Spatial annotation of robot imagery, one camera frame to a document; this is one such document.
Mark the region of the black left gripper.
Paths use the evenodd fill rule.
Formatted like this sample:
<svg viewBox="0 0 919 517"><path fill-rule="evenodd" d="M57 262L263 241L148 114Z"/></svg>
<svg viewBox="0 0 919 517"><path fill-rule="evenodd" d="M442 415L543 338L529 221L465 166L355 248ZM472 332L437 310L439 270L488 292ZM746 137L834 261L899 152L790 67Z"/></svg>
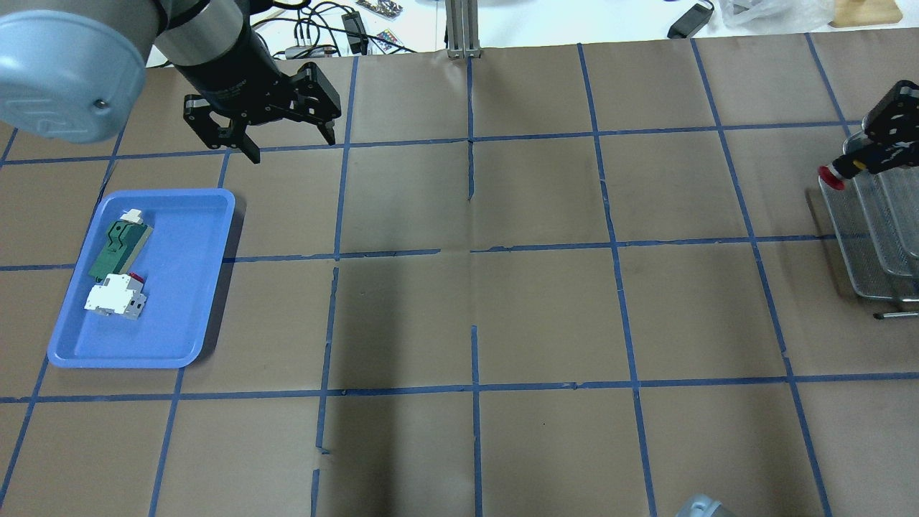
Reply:
<svg viewBox="0 0 919 517"><path fill-rule="evenodd" d="M342 109L335 87L314 62L295 75L280 71L252 29L242 29L213 61L177 69L197 91L184 98L182 117L210 149L235 148L261 164L261 149L246 130L280 120L311 124L326 144L336 145Z"/></svg>

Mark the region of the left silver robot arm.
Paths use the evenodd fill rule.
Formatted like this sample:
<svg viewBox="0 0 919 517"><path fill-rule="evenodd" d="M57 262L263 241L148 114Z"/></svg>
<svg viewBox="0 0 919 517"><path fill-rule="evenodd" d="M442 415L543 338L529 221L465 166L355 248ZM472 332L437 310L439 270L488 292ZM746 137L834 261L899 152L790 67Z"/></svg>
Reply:
<svg viewBox="0 0 919 517"><path fill-rule="evenodd" d="M114 137L129 119L158 50L195 92L182 117L210 149L253 163L251 126L290 120L336 141L340 97L314 62L283 73L251 23L279 1L4 1L1 118L73 144Z"/></svg>

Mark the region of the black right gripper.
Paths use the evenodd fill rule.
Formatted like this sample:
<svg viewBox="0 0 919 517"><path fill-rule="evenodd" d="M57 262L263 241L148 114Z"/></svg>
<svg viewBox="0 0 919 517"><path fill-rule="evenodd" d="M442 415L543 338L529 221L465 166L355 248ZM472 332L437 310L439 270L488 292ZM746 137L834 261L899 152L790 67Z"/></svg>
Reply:
<svg viewBox="0 0 919 517"><path fill-rule="evenodd" d="M895 82L864 117L862 130L869 138L867 172L916 167L918 86L910 80Z"/></svg>

